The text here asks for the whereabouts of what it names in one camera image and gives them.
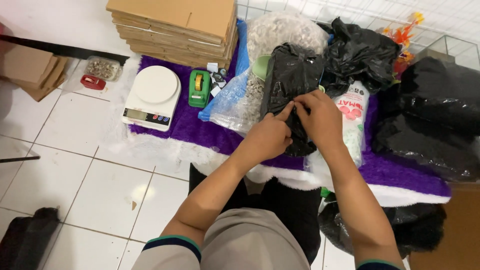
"white wall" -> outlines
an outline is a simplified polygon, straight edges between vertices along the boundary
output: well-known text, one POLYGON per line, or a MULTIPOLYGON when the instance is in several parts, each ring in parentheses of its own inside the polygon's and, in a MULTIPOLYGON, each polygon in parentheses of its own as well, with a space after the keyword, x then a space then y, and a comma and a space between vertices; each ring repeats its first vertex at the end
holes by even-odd
MULTIPOLYGON (((11 36, 131 55, 105 10, 107 1, 0 0, 0 22, 11 30, 11 36)), ((292 10, 321 22, 340 16, 344 22, 372 30, 397 28, 412 12, 419 11, 425 21, 414 30, 413 52, 444 34, 480 43, 479 0, 237 0, 237 3, 241 18, 292 10)))
POLYGON ((10 36, 130 56, 130 47, 105 10, 107 2, 0 0, 0 23, 10 36))

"black plastic bag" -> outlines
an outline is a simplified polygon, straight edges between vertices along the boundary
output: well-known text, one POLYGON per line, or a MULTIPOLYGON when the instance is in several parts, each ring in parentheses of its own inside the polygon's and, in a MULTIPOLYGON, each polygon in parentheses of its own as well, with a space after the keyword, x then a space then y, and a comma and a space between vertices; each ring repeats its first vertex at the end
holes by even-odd
MULTIPOLYGON (((289 43, 276 47, 268 61, 261 117, 269 112, 279 114, 295 97, 318 88, 323 68, 322 56, 316 55, 312 49, 289 43)), ((292 131, 293 143, 287 147, 285 154, 304 157, 315 152, 317 147, 309 141, 295 108, 286 123, 292 131)))
POLYGON ((400 112, 380 118, 372 141, 374 153, 450 182, 480 179, 475 137, 400 112))
POLYGON ((372 94, 390 86, 401 50, 397 43, 358 25, 346 25, 340 18, 333 20, 332 30, 334 40, 325 52, 320 82, 330 97, 345 94, 354 81, 361 81, 372 94))
POLYGON ((480 72, 426 57, 402 73, 399 106, 456 131, 480 135, 480 72))
POLYGON ((60 222, 57 213, 41 208, 33 217, 13 219, 0 242, 0 269, 36 270, 60 222))
MULTIPOLYGON (((442 205, 418 203, 405 207, 382 207, 392 225, 400 256, 411 252, 433 251, 440 244, 446 213, 442 205)), ((337 248, 353 255, 351 238, 336 201, 318 215, 320 231, 337 248)))

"white tile floor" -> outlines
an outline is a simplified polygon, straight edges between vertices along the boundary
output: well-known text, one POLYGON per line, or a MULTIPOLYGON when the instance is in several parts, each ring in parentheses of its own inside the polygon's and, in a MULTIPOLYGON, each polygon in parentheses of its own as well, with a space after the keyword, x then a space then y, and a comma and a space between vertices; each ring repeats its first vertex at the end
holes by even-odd
MULTIPOLYGON (((41 156, 0 163, 0 238, 14 217, 54 207, 62 223, 39 270, 129 270, 187 196, 189 164, 153 164, 99 148, 108 96, 73 90, 35 102, 15 85, 0 85, 0 159, 41 156)), ((312 269, 327 268, 354 269, 353 257, 322 235, 312 269)))

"scale weighing plate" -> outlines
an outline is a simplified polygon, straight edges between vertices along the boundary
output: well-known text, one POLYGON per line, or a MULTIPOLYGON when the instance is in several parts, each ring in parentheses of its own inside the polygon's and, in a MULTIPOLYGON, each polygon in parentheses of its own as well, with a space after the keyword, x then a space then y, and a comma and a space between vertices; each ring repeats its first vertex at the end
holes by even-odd
POLYGON ((122 122, 167 131, 180 92, 180 79, 173 71, 162 66, 144 68, 135 77, 122 122))

